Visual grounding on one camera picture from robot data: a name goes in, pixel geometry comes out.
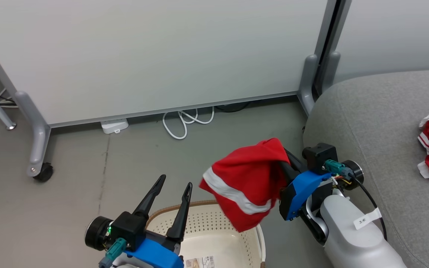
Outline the wide white partition panel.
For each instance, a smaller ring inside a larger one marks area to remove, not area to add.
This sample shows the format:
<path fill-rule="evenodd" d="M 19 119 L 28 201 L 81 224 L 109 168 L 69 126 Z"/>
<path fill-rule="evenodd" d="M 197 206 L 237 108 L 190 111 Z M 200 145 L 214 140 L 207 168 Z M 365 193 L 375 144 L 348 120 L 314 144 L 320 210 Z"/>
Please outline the wide white partition panel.
<path fill-rule="evenodd" d="M 0 0 L 0 76 L 64 127 L 294 95 L 334 0 Z"/>

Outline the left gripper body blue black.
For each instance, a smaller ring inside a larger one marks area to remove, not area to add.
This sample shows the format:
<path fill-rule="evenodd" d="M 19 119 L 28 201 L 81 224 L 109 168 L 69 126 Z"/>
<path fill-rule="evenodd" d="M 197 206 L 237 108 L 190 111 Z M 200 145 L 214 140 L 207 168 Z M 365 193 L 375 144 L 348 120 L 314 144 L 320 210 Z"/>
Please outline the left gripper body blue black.
<path fill-rule="evenodd" d="M 140 246 L 134 252 L 126 249 L 125 254 L 139 268 L 184 268 L 180 249 L 181 242 L 147 230 Z"/>

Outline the grey partition foot with caster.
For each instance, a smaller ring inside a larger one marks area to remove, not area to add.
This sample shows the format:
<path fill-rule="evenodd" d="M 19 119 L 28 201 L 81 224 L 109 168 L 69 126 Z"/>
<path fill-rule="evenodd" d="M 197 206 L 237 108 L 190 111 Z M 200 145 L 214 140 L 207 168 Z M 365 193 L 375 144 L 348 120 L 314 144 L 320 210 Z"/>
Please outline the grey partition foot with caster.
<path fill-rule="evenodd" d="M 17 91 L 14 95 L 14 99 L 19 107 L 19 110 L 25 116 L 32 129 L 33 141 L 31 153 L 29 156 L 27 174 L 33 178 L 41 171 L 42 164 L 46 163 L 46 161 L 44 161 L 44 157 L 49 142 L 51 129 L 26 92 L 20 90 Z"/>

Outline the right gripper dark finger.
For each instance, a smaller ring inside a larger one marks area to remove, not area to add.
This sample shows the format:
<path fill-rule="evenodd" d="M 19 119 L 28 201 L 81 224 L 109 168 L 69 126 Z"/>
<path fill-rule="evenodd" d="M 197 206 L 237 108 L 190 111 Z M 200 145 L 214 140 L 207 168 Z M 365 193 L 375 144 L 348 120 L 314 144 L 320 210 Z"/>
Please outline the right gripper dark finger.
<path fill-rule="evenodd" d="M 307 171 L 307 166 L 301 162 L 296 156 L 294 156 L 291 152 L 289 152 L 286 148 L 284 148 L 286 156 L 288 160 L 286 162 L 290 163 L 291 166 L 297 170 L 297 173 L 303 173 Z"/>
<path fill-rule="evenodd" d="M 292 181 L 297 177 L 297 170 L 295 170 L 288 162 L 280 162 L 279 166 L 282 174 L 284 175 L 286 185 L 290 185 Z"/>

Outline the barcode sticker label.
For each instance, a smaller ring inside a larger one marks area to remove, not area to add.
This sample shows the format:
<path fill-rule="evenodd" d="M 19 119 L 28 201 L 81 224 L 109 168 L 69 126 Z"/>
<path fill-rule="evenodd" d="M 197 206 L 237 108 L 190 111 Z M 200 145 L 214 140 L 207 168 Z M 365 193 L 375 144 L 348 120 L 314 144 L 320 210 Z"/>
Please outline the barcode sticker label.
<path fill-rule="evenodd" d="M 184 268 L 216 268 L 216 259 L 214 256 L 185 259 Z"/>

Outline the black caster wheel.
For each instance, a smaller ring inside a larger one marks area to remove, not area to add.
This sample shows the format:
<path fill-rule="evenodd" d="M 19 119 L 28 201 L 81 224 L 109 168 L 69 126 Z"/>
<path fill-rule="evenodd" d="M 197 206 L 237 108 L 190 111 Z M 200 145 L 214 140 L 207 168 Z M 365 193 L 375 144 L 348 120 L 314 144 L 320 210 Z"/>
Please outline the black caster wheel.
<path fill-rule="evenodd" d="M 41 166 L 41 171 L 38 175 L 34 176 L 33 179 L 39 183 L 47 182 L 54 174 L 54 168 L 51 163 L 43 163 Z"/>

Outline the grey partition foot upright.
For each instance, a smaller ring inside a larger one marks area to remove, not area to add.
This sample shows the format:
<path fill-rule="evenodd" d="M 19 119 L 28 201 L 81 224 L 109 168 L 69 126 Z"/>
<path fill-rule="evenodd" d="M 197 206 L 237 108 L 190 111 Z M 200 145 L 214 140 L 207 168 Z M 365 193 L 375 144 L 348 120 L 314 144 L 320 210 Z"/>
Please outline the grey partition foot upright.
<path fill-rule="evenodd" d="M 311 54 L 305 58 L 304 68 L 299 84 L 299 90 L 297 93 L 298 99 L 307 116 L 310 115 L 310 112 L 312 111 L 315 103 L 312 93 L 312 86 L 314 84 L 314 79 L 317 71 L 317 62 L 318 57 L 315 54 Z"/>
<path fill-rule="evenodd" d="M 341 57 L 341 54 L 338 51 L 332 51 L 327 56 L 323 77 L 321 78 L 321 81 L 320 81 L 321 94 L 323 94 L 334 84 L 340 57 Z"/>

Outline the grey fabric sofa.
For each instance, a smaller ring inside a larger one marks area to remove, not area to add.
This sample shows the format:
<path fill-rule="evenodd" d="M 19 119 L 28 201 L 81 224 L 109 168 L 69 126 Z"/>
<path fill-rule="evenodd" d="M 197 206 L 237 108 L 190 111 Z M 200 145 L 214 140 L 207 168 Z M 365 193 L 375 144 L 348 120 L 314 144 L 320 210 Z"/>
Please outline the grey fabric sofa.
<path fill-rule="evenodd" d="M 305 147 L 336 147 L 353 160 L 377 203 L 388 243 L 409 268 L 429 268 L 429 179 L 417 165 L 427 156 L 417 139 L 429 114 L 429 71 L 369 75 L 330 87 L 315 102 Z"/>

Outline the narrow white partition panel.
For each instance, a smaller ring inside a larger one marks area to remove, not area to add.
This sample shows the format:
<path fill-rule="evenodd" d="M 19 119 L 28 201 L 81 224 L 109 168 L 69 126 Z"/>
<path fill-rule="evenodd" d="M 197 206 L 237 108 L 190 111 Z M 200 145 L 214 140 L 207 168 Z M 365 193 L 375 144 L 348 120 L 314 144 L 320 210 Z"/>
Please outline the narrow white partition panel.
<path fill-rule="evenodd" d="M 429 70 L 429 0 L 351 0 L 335 51 L 333 83 Z"/>

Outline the white power adapter box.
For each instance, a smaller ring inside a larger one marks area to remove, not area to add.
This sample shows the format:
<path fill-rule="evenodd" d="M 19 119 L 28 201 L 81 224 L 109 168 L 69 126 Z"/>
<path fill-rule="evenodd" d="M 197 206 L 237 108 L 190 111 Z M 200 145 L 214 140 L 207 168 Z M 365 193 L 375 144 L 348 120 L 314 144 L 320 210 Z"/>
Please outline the white power adapter box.
<path fill-rule="evenodd" d="M 101 121 L 100 124 L 105 134 L 112 134 L 112 133 L 118 134 L 122 130 L 129 127 L 129 122 L 126 118 Z"/>

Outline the cream perforated laundry basket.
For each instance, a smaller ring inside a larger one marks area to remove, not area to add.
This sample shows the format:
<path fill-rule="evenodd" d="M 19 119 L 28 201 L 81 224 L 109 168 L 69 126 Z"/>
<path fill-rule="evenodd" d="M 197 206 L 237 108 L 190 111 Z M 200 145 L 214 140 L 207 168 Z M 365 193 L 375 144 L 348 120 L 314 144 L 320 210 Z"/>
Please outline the cream perforated laundry basket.
<path fill-rule="evenodd" d="M 214 256 L 216 268 L 266 268 L 261 226 L 238 232 L 215 200 L 190 204 L 180 254 L 184 260 Z"/>

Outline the red garment broad white stripe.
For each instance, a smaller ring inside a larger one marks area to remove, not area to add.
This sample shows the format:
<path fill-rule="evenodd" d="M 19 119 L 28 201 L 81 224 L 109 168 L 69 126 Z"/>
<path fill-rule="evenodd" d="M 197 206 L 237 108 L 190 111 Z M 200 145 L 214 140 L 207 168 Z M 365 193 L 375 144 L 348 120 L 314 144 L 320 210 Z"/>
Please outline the red garment broad white stripe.
<path fill-rule="evenodd" d="M 199 187 L 215 197 L 237 232 L 245 232 L 269 214 L 286 186 L 280 163 L 288 163 L 280 140 L 264 140 L 213 163 L 203 173 Z"/>

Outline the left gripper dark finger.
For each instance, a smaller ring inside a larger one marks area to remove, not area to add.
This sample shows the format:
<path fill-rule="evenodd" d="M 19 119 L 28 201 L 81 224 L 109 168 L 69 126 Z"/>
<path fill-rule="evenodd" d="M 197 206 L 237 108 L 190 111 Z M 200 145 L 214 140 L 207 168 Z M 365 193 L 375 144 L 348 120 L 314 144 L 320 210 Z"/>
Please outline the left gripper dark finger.
<path fill-rule="evenodd" d="M 172 223 L 172 227 L 170 227 L 166 233 L 167 238 L 176 243 L 181 243 L 184 239 L 186 222 L 191 202 L 192 189 L 193 185 L 191 182 L 189 182 L 182 195 L 181 205 Z"/>
<path fill-rule="evenodd" d="M 161 175 L 154 183 L 154 185 L 150 188 L 145 197 L 138 204 L 138 206 L 132 213 L 133 218 L 136 220 L 136 222 L 146 222 L 148 220 L 150 209 L 153 205 L 155 198 L 160 194 L 165 180 L 166 175 Z"/>

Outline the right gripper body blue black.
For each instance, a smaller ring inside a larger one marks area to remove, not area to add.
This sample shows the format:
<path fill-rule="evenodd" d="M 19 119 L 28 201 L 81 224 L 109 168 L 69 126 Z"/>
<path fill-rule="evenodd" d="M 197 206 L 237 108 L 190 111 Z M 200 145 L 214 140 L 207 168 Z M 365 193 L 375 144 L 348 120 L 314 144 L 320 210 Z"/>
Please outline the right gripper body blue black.
<path fill-rule="evenodd" d="M 324 181 L 330 180 L 332 173 L 317 174 L 313 171 L 300 173 L 280 193 L 279 212 L 285 221 L 298 217 L 303 204 Z"/>

